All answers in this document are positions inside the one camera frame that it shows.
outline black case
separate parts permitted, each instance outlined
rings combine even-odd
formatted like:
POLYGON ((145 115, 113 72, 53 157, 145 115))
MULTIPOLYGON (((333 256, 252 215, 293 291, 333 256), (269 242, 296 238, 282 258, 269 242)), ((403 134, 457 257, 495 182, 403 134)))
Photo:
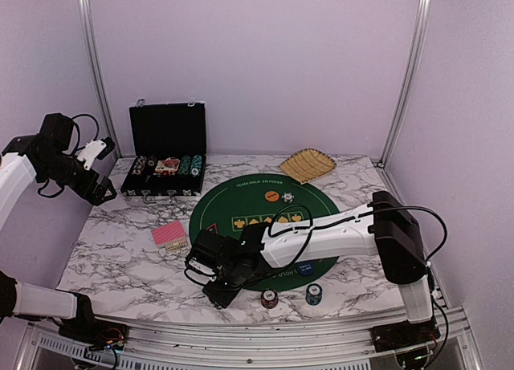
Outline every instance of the black case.
POLYGON ((206 111, 204 103, 159 104, 130 108, 130 121, 136 149, 134 160, 121 192, 128 196, 190 196, 202 191, 206 171, 206 111), (139 156, 182 159, 200 155, 198 176, 155 176, 155 167, 145 165, 140 175, 133 174, 139 156))

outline blue poker chip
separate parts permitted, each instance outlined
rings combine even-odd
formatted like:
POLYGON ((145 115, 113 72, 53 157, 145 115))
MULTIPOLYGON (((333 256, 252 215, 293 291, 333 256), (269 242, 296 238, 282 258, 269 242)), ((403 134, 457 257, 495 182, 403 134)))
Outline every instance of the blue poker chip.
POLYGON ((296 264, 296 270, 298 274, 303 276, 309 276, 314 274, 314 263, 312 262, 300 262, 296 264))

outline white wall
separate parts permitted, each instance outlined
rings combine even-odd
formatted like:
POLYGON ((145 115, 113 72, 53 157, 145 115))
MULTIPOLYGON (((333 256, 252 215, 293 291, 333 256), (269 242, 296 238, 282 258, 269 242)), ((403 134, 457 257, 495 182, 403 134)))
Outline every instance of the white wall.
POLYGON ((418 0, 91 2, 125 155, 128 108, 146 98, 205 100, 209 152, 380 156, 418 0))
MULTIPOLYGON (((47 113, 98 116, 77 0, 0 0, 0 53, 0 150, 15 136, 37 133, 47 113)), ((92 124, 80 123, 83 139, 91 138, 92 124)), ((111 166, 112 159, 101 168, 111 166)), ((50 200, 36 188, 22 195, 0 232, 0 270, 54 287, 90 206, 69 189, 50 200)), ((0 368, 12 368, 24 326, 12 319, 0 325, 0 368)))
MULTIPOLYGON (((409 204, 447 221, 434 258, 485 369, 514 358, 514 0, 433 0, 390 172, 409 204)), ((424 229, 434 248, 436 226, 424 229)))

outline orange poker chip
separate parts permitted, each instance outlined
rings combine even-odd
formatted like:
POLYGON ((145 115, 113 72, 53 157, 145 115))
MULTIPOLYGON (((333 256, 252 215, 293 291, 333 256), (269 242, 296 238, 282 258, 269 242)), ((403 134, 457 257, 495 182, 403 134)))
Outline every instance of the orange poker chip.
POLYGON ((266 198, 266 200, 270 201, 271 203, 274 203, 280 199, 279 193, 275 192, 275 191, 266 192, 264 197, 266 198))

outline poker chip case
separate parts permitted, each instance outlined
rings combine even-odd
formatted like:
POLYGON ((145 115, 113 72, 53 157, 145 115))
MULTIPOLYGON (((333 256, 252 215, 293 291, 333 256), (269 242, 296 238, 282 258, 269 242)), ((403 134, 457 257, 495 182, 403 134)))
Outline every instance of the poker chip case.
POLYGON ((204 103, 138 105, 130 122, 136 159, 121 186, 127 196, 190 196, 206 169, 204 103))

